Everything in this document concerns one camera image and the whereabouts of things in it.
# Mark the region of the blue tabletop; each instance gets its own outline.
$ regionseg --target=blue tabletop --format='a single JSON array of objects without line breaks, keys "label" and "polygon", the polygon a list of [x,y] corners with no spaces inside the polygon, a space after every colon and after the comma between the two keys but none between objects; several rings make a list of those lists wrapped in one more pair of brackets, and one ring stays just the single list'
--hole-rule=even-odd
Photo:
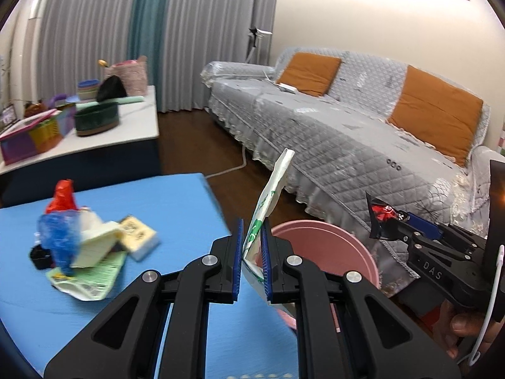
[{"label": "blue tabletop", "polygon": [[[141,262],[130,257],[115,292],[146,269],[182,269],[229,234],[201,174],[171,175],[78,192],[104,221],[131,214],[158,232],[161,243]],[[28,258],[36,220],[49,200],[0,209],[0,318],[40,373],[110,300],[81,302],[51,287]],[[275,310],[242,278],[235,305],[212,304],[206,357],[208,379],[298,377],[296,339]]]}]

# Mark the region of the trash pile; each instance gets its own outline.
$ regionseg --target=trash pile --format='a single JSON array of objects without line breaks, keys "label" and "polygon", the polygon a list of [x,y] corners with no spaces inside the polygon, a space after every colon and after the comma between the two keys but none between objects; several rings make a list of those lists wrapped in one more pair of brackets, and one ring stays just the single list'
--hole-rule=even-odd
[{"label": "trash pile", "polygon": [[52,268],[47,279],[82,301],[106,298],[130,254],[142,260],[160,240],[137,218],[104,222],[89,207],[78,208],[71,180],[57,183],[54,198],[37,221],[30,259],[37,269]]}]

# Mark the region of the gray curtain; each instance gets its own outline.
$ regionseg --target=gray curtain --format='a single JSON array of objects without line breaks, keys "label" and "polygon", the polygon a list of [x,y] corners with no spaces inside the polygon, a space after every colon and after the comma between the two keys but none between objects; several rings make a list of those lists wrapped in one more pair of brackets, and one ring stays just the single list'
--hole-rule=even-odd
[{"label": "gray curtain", "polygon": [[[248,29],[272,30],[276,0],[168,0],[160,111],[203,108],[207,88],[200,81],[213,60],[243,62]],[[268,61],[270,41],[262,45]]]},{"label": "gray curtain", "polygon": [[43,98],[75,94],[78,81],[101,78],[99,59],[126,59],[132,2],[48,0],[39,50]]}]

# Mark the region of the metal screw head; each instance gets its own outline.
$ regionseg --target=metal screw head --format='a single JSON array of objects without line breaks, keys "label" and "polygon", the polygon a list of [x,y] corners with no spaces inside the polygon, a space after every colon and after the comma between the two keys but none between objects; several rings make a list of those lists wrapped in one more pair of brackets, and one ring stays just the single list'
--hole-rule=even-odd
[{"label": "metal screw head", "polygon": [[218,263],[218,257],[214,255],[205,255],[203,258],[201,258],[201,262],[207,266],[215,265]]},{"label": "metal screw head", "polygon": [[291,266],[298,266],[302,263],[302,259],[298,255],[291,255],[286,258],[286,262]]},{"label": "metal screw head", "polygon": [[348,272],[345,277],[347,278],[347,280],[349,282],[352,282],[352,283],[358,283],[359,281],[361,281],[363,279],[363,277],[361,276],[361,274],[359,272],[356,272],[356,271]]},{"label": "metal screw head", "polygon": [[155,280],[157,280],[157,273],[154,271],[144,272],[142,275],[142,280],[144,282],[154,282]]}]

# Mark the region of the orange cushion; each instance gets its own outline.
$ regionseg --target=orange cushion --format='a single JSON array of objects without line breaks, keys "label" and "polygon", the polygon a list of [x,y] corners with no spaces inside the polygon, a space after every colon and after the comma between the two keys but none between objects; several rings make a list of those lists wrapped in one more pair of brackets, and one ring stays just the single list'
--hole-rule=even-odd
[{"label": "orange cushion", "polygon": [[409,65],[388,122],[434,145],[464,167],[482,104],[475,95]]},{"label": "orange cushion", "polygon": [[297,52],[277,80],[313,97],[326,94],[340,67],[341,59]]}]

